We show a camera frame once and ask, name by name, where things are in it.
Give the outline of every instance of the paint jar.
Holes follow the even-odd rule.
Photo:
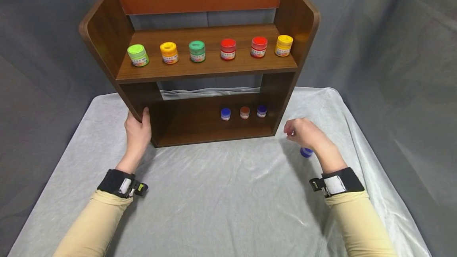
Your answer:
[[[176,64],[179,61],[178,48],[173,42],[165,42],[160,45],[160,52],[162,53],[163,61],[166,64]]]
[[[241,109],[240,109],[240,117],[241,117],[242,119],[247,119],[247,118],[249,118],[249,113],[250,113],[250,112],[251,112],[251,110],[249,109],[249,107],[243,106],[243,107],[241,107]]]
[[[300,148],[300,154],[305,158],[309,158],[313,154],[313,150],[308,148]]]
[[[264,118],[267,115],[267,107],[264,105],[260,105],[257,107],[257,116],[260,118]]]
[[[280,35],[278,36],[278,40],[276,41],[276,50],[275,54],[280,57],[286,57],[290,54],[290,48],[292,46],[292,42],[294,39],[288,35]]]
[[[254,37],[251,43],[251,56],[262,58],[267,51],[268,40],[265,37]]]
[[[221,41],[221,58],[231,61],[235,58],[236,42],[233,39],[223,39]]]
[[[135,44],[127,49],[132,64],[135,67],[144,67],[149,63],[149,57],[146,53],[146,49],[141,44]]]
[[[205,60],[205,43],[192,41],[189,43],[190,59],[192,62],[201,63]]]
[[[230,114],[231,114],[231,112],[230,112],[230,110],[229,110],[228,108],[223,108],[223,109],[221,110],[221,119],[222,119],[223,121],[228,121],[228,120],[230,120]]]

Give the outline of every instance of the yellow paint jar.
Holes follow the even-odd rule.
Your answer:
[[[292,42],[294,38],[288,35],[279,35],[278,40],[276,41],[276,50],[275,54],[280,57],[286,57],[290,54],[290,49],[292,47]]]
[[[178,48],[173,42],[165,42],[160,45],[160,52],[162,53],[163,61],[166,64],[175,64],[179,61]]]

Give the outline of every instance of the wrinkled fabric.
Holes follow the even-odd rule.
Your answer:
[[[164,92],[236,95],[258,89]],[[88,108],[9,256],[50,256],[90,195],[125,151],[127,107],[117,94]],[[285,139],[286,120],[308,117],[339,146],[387,227],[399,256],[430,256],[405,204],[342,98],[295,88],[274,137],[154,149],[137,170],[149,185],[127,208],[108,256],[346,256],[322,193],[316,156]]]

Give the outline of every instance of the green lid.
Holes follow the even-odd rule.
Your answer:
[[[189,50],[194,55],[202,54],[205,52],[205,43],[202,41],[192,41],[189,43]]]
[[[141,44],[135,44],[130,46],[127,49],[127,53],[129,53],[130,57],[138,57],[138,56],[144,56],[146,53],[146,50],[144,49],[144,46]]]

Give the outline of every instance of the green paint jar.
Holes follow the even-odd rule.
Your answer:
[[[132,64],[135,67],[144,67],[149,63],[149,57],[144,49],[144,46],[141,44],[130,46],[127,49],[127,53],[129,54]]]
[[[202,41],[190,42],[189,51],[192,62],[201,63],[205,60],[205,43]]]

